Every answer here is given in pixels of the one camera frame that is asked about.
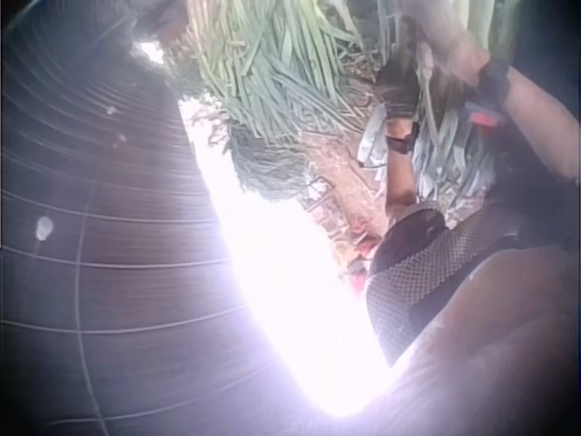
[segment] grid pattern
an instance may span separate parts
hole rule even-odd
[[[121,55],[120,3],[41,2],[4,40],[9,387],[47,435],[274,434],[310,406],[238,293],[172,93]]]

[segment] foliage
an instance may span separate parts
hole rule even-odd
[[[204,82],[256,137],[360,130],[340,63],[358,38],[316,0],[196,0],[189,16]]]
[[[514,48],[518,6],[521,0],[452,0],[468,30],[496,55],[510,58]],[[378,0],[378,11],[385,15],[389,0]],[[401,55],[402,32],[399,17],[380,16],[383,36],[382,56]],[[422,84],[419,139],[414,168],[422,198],[438,199],[440,193],[455,192],[449,208],[470,198],[494,180],[494,156],[487,138],[472,128],[463,116],[465,89],[456,79],[433,68],[429,54],[417,53]]]
[[[248,126],[232,124],[225,152],[231,153],[242,189],[267,200],[288,200],[308,183],[307,156],[291,138],[268,143]]]

